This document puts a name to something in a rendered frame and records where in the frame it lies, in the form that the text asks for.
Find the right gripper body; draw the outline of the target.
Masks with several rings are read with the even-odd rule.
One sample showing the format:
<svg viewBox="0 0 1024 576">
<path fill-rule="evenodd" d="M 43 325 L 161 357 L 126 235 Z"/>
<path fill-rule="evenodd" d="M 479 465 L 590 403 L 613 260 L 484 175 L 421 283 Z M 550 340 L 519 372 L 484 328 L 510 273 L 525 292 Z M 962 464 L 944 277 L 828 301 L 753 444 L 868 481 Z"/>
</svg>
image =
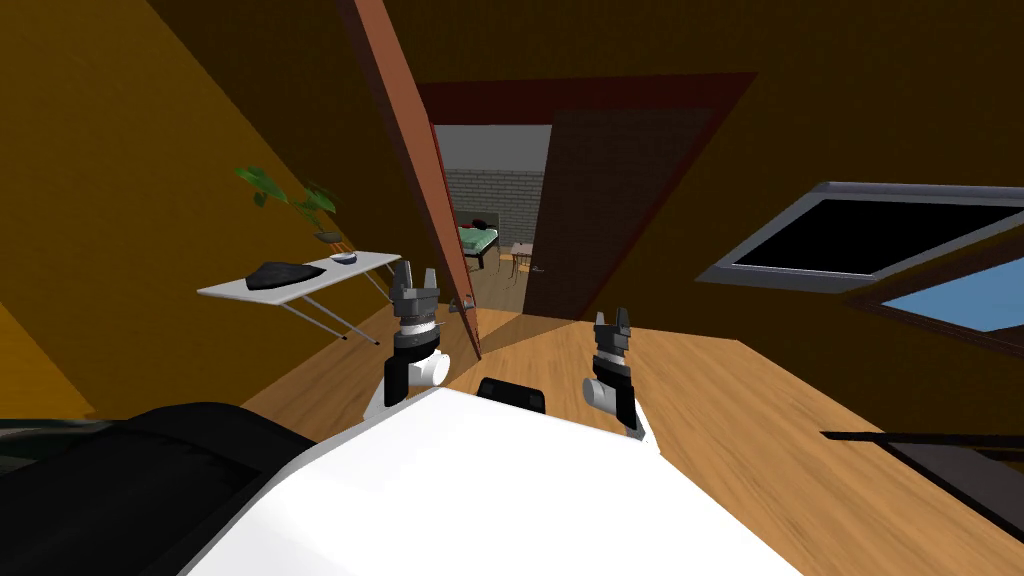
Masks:
<svg viewBox="0 0 1024 576">
<path fill-rule="evenodd" d="M 631 329 L 616 324 L 594 325 L 595 342 L 600 354 L 625 357 L 629 348 Z"/>
</svg>

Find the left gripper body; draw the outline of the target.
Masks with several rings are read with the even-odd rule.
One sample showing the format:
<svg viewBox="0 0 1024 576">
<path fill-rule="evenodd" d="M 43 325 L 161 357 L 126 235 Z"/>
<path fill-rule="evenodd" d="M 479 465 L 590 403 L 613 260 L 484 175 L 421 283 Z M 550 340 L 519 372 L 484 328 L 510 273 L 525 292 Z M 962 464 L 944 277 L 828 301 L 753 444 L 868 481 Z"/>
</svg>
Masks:
<svg viewBox="0 0 1024 576">
<path fill-rule="evenodd" d="M 390 291 L 394 316 L 401 325 L 421 325 L 435 320 L 438 288 L 393 287 Z"/>
</svg>

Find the green bed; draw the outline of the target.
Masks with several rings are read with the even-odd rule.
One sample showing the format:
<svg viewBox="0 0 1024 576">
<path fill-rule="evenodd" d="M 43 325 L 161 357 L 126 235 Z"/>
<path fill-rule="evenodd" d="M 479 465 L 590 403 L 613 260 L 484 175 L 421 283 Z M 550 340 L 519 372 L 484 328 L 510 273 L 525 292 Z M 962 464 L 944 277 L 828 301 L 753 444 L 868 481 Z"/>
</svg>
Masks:
<svg viewBox="0 0 1024 576">
<path fill-rule="evenodd" d="M 498 245 L 500 215 L 496 212 L 455 211 L 463 254 L 475 258 L 478 269 L 484 269 L 486 253 Z"/>
</svg>

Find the white folding table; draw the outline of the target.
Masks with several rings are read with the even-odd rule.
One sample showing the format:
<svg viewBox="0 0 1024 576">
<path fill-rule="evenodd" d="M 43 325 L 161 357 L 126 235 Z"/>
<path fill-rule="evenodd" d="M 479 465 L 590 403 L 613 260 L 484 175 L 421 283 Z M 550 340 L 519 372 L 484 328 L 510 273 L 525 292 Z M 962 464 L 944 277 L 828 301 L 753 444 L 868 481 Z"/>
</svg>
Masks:
<svg viewBox="0 0 1024 576">
<path fill-rule="evenodd" d="M 291 304 L 293 301 L 301 299 L 377 345 L 379 343 L 377 340 L 316 302 L 312 298 L 312 294 L 350 278 L 370 277 L 373 270 L 390 268 L 400 257 L 396 254 L 352 250 L 343 241 L 340 233 L 327 231 L 317 217 L 317 212 L 324 211 L 334 214 L 337 206 L 335 205 L 336 196 L 325 188 L 315 183 L 305 186 L 305 198 L 299 201 L 288 197 L 264 170 L 256 166 L 237 168 L 234 172 L 255 188 L 253 201 L 257 206 L 262 207 L 269 198 L 274 198 L 292 207 L 315 229 L 315 238 L 327 245 L 332 250 L 332 254 L 326 259 L 304 264 L 264 262 L 256 271 L 242 279 L 202 288 L 197 293 L 213 298 L 286 308 L 341 340 L 347 338 Z"/>
</svg>

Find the dark brown door leaf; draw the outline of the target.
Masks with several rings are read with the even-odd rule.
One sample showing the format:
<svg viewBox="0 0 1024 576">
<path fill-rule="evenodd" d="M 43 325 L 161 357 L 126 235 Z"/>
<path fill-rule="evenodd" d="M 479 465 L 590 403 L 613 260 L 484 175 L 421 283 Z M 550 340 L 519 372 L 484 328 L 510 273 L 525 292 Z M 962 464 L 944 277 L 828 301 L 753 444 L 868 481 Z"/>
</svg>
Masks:
<svg viewBox="0 0 1024 576">
<path fill-rule="evenodd" d="M 523 312 L 574 319 L 712 117 L 701 108 L 554 116 Z"/>
</svg>

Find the red-brown door leaf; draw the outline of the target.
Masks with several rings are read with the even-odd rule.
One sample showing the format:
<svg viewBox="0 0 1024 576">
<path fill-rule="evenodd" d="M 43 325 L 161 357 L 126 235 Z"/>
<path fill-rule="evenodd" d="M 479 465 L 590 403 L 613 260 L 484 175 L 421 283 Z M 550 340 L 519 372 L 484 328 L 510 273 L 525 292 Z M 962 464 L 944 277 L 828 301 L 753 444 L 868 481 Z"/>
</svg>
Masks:
<svg viewBox="0 0 1024 576">
<path fill-rule="evenodd" d="M 450 293 L 473 294 L 438 145 L 384 0 L 334 0 L 345 25 L 406 182 L 425 220 Z M 472 351 L 482 358 L 473 310 L 458 313 Z"/>
</svg>

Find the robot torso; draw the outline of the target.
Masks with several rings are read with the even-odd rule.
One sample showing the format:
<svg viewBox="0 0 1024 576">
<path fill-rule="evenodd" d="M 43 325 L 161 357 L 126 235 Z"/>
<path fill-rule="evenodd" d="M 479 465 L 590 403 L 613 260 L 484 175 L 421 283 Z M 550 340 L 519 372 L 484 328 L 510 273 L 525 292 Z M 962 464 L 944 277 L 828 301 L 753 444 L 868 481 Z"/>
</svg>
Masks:
<svg viewBox="0 0 1024 576">
<path fill-rule="evenodd" d="M 180 576 L 801 576 L 651 444 L 440 387 L 304 451 Z"/>
</svg>

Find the grey framed black window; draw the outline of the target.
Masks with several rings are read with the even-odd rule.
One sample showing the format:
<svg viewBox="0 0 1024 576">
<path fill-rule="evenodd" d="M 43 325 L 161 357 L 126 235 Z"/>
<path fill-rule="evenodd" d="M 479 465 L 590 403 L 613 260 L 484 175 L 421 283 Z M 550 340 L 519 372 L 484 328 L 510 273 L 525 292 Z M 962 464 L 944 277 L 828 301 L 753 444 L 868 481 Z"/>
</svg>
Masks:
<svg viewBox="0 0 1024 576">
<path fill-rule="evenodd" d="M 839 294 L 1024 224 L 1024 187 L 821 182 L 699 282 Z"/>
</svg>

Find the brown framed blue window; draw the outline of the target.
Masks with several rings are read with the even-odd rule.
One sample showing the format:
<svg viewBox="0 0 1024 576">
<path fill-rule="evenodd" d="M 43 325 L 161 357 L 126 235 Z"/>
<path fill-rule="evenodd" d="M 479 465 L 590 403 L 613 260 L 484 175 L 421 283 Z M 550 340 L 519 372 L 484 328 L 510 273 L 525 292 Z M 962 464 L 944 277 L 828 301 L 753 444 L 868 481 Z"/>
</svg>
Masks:
<svg viewBox="0 0 1024 576">
<path fill-rule="evenodd" d="M 1024 358 L 1024 232 L 1000 234 L 898 272 L 844 301 Z"/>
</svg>

